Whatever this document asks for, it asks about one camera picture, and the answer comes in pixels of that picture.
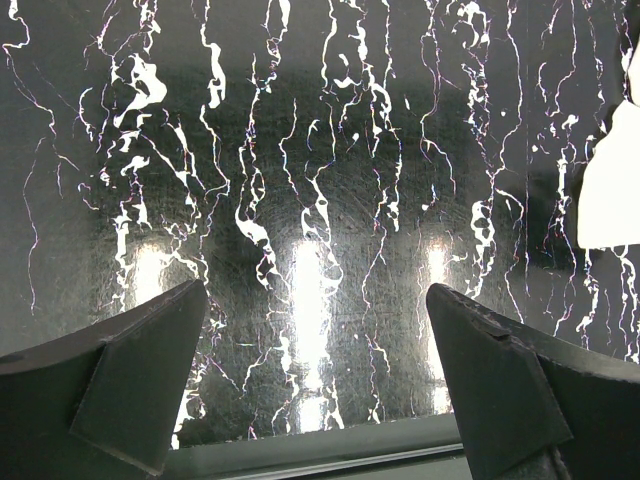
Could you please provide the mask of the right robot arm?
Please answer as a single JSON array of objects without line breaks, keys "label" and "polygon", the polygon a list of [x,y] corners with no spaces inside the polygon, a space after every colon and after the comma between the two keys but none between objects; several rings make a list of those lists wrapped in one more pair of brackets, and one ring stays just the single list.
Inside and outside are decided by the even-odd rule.
[{"label": "right robot arm", "polygon": [[577,241],[583,249],[639,243],[639,107],[627,100],[584,172]]}]

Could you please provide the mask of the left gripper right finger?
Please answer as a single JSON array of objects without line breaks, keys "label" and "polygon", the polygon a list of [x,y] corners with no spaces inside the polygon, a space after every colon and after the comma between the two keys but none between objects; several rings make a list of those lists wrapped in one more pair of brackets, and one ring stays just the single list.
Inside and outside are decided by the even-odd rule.
[{"label": "left gripper right finger", "polygon": [[639,367],[504,317],[443,284],[426,294],[475,479],[636,479]]}]

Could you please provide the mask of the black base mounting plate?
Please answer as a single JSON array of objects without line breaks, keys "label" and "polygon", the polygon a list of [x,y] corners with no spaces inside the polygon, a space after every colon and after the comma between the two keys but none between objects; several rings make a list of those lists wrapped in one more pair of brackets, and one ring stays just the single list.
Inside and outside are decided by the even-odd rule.
[{"label": "black base mounting plate", "polygon": [[469,479],[451,414],[172,451],[164,479]]}]

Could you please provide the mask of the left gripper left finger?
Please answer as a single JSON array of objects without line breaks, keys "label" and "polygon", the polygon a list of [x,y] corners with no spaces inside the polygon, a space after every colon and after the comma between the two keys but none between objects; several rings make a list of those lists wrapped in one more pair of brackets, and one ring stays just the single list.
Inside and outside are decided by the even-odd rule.
[{"label": "left gripper left finger", "polygon": [[2,478],[159,477],[206,308],[202,281],[187,281],[2,356]]}]

